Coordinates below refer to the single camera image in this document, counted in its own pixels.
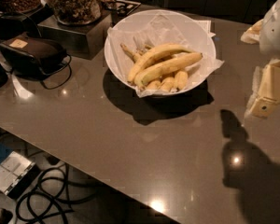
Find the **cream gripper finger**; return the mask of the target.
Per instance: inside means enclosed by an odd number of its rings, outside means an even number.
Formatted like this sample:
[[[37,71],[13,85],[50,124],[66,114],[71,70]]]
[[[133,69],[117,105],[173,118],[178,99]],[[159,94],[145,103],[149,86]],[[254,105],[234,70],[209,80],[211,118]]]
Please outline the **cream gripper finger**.
[[[264,67],[255,68],[252,94],[247,102],[245,117],[266,119],[280,105],[280,60],[271,59]]]
[[[241,40],[247,44],[258,44],[263,20],[259,20],[241,35]]]

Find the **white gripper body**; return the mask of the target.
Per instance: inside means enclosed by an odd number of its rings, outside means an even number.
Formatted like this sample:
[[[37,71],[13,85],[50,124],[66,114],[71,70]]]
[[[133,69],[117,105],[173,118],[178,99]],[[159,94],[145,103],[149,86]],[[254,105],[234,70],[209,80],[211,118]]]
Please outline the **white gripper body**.
[[[277,0],[265,14],[260,34],[260,52],[280,59],[280,0]]]

